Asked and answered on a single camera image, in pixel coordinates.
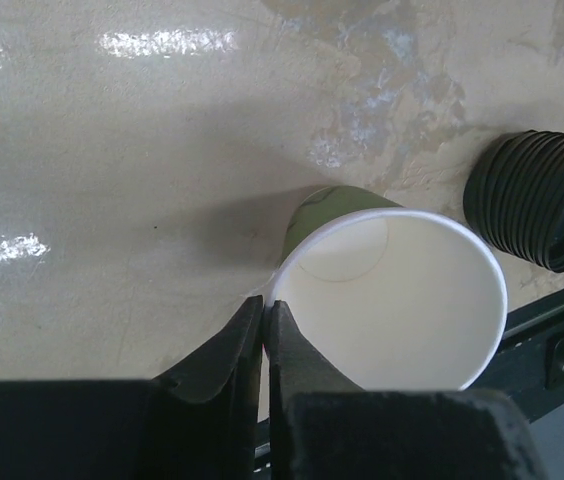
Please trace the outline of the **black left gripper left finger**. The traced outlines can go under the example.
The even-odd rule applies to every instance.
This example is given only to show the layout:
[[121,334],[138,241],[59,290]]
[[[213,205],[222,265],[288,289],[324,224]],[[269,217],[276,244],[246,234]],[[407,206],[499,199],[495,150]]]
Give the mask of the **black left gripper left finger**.
[[0,381],[0,479],[248,479],[263,300],[151,379]]

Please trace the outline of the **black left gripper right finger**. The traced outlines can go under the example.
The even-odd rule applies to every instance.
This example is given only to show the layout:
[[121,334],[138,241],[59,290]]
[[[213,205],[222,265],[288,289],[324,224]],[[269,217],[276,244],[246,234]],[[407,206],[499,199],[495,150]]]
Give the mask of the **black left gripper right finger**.
[[545,479],[528,423],[492,391],[364,391],[277,301],[267,319],[274,479]]

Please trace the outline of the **green paper coffee cup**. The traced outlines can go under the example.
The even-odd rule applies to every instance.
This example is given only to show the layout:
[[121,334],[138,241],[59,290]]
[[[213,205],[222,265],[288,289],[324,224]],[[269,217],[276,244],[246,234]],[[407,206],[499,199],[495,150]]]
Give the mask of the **green paper coffee cup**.
[[463,390],[500,344],[502,269],[472,231],[354,186],[324,187],[294,211],[267,296],[367,390]]

